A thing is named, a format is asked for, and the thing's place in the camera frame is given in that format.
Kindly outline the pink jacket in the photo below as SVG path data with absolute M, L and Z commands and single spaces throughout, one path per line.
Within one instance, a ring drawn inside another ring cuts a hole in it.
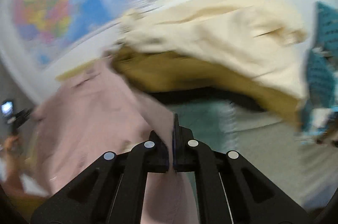
M 155 131 L 168 148 L 169 169 L 148 173 L 140 223 L 198 222 L 188 178 L 172 166 L 174 115 L 105 62 L 64 82 L 34 115 L 35 174 L 50 198 L 104 153 L 130 152 Z

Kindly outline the light green bedsheet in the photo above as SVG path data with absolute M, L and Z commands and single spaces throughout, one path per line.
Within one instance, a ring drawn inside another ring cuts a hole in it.
M 236 150 L 307 211 L 325 207 L 337 189 L 337 148 L 301 141 L 268 112 L 221 100 L 168 108 L 197 140 L 219 152 Z

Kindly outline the teal plastic basket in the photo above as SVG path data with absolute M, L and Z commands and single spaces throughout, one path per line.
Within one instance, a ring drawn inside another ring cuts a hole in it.
M 337 146 L 337 9 L 318 1 L 315 42 L 305 69 L 308 100 L 301 113 L 306 140 Z

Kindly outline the cream and mustard garment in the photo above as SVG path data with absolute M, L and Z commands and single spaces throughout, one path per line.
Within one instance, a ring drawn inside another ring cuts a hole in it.
M 282 0 L 190 0 L 120 23 L 112 66 L 148 93 L 211 87 L 252 98 L 297 126 L 307 98 L 296 45 L 307 32 Z

